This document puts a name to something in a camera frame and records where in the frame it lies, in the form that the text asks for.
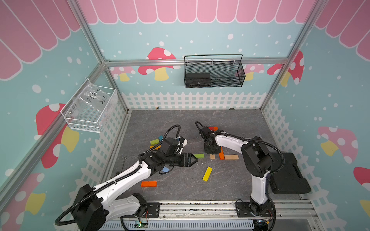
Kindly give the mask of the yellow long block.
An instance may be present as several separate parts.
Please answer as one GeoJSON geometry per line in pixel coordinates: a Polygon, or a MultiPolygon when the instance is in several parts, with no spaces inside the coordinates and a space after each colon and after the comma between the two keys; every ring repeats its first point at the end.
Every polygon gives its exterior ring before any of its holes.
{"type": "Polygon", "coordinates": [[[210,175],[211,175],[211,173],[212,173],[212,171],[213,171],[213,168],[211,168],[211,167],[207,167],[207,169],[206,169],[206,171],[205,171],[205,174],[204,174],[204,176],[203,176],[203,181],[205,181],[205,182],[207,182],[208,180],[209,180],[209,178],[210,178],[210,175]]]}

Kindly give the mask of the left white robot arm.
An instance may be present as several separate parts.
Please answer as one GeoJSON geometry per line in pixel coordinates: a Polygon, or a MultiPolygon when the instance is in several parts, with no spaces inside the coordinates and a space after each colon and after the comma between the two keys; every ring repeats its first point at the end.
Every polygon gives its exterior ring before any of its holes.
{"type": "Polygon", "coordinates": [[[180,125],[171,126],[159,144],[138,155],[138,161],[112,179],[91,187],[81,187],[71,207],[55,220],[56,226],[77,224],[81,231],[98,231],[107,221],[134,215],[141,218],[146,214],[147,201],[139,193],[119,200],[118,197],[135,184],[159,173],[165,175],[165,167],[191,167],[198,160],[191,153],[184,153],[187,145],[179,135],[180,125]]]}

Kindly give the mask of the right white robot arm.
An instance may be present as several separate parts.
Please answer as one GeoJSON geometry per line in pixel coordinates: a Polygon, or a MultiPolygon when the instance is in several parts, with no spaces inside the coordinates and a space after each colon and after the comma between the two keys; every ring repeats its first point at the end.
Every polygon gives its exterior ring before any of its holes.
{"type": "Polygon", "coordinates": [[[249,203],[246,204],[250,214],[261,217],[265,212],[272,211],[274,203],[268,195],[268,180],[283,169],[283,153],[257,136],[247,139],[222,130],[213,131],[199,121],[196,121],[195,125],[204,140],[205,152],[217,154],[225,147],[242,155],[246,169],[252,177],[252,193],[249,203]]]}

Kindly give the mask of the orange block short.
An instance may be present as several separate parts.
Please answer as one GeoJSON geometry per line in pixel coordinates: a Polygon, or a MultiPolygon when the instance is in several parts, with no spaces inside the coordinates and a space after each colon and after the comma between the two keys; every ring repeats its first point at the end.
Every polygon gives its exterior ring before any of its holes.
{"type": "Polygon", "coordinates": [[[225,154],[224,154],[224,151],[223,151],[222,147],[221,147],[221,152],[219,153],[219,159],[220,160],[225,160],[225,154]]]}

